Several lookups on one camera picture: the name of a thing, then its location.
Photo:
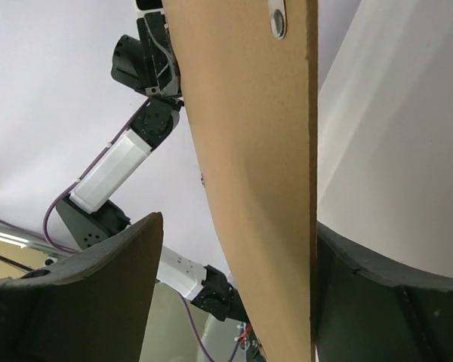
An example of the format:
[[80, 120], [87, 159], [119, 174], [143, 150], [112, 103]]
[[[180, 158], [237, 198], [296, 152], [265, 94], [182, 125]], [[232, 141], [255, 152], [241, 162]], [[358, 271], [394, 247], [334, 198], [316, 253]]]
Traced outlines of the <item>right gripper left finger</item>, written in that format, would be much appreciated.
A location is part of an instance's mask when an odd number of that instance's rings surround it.
[[0, 361], [137, 361], [159, 268], [151, 213], [87, 250], [0, 279]]

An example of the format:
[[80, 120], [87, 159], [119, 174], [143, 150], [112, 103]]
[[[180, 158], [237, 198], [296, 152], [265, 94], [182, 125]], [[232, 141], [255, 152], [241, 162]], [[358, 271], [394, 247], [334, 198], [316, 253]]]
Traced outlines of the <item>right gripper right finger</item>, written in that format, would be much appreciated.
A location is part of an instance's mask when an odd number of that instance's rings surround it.
[[320, 361], [453, 361], [453, 278], [317, 225]]

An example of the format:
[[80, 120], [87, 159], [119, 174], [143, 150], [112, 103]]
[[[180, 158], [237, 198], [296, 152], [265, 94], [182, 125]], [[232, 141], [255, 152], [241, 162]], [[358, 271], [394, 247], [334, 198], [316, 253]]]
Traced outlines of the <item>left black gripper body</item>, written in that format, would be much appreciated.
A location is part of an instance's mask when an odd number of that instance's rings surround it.
[[180, 70], [164, 12], [145, 12], [137, 19], [137, 29], [145, 68], [141, 81], [146, 95], [181, 97]]

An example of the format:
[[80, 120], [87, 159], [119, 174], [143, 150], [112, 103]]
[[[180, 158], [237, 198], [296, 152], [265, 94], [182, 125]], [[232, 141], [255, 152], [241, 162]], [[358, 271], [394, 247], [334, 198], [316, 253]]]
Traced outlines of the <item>brown cardboard backing board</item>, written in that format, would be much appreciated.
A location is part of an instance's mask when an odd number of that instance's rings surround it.
[[318, 4], [166, 1], [214, 229], [269, 361], [312, 361]]

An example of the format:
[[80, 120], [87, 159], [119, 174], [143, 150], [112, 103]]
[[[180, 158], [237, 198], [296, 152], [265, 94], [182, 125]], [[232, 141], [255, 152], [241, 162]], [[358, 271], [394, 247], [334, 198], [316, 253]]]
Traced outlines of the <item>landscape photo print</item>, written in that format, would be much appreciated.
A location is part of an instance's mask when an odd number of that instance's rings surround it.
[[363, 1], [319, 92], [319, 221], [453, 278], [453, 1]]

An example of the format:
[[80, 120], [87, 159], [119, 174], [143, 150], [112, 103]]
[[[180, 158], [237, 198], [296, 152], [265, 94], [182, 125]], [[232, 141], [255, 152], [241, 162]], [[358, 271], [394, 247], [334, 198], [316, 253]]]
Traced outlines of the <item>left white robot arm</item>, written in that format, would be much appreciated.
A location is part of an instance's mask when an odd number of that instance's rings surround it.
[[[131, 218], [113, 199], [129, 186], [132, 195], [153, 191], [157, 184], [151, 179], [140, 186], [139, 171], [175, 131], [184, 108], [180, 69], [162, 5], [140, 9], [135, 23], [137, 36], [122, 35], [112, 51], [111, 76], [145, 100], [54, 205], [83, 250], [131, 226]], [[239, 291], [212, 265], [163, 247], [156, 281], [219, 321], [249, 322]]]

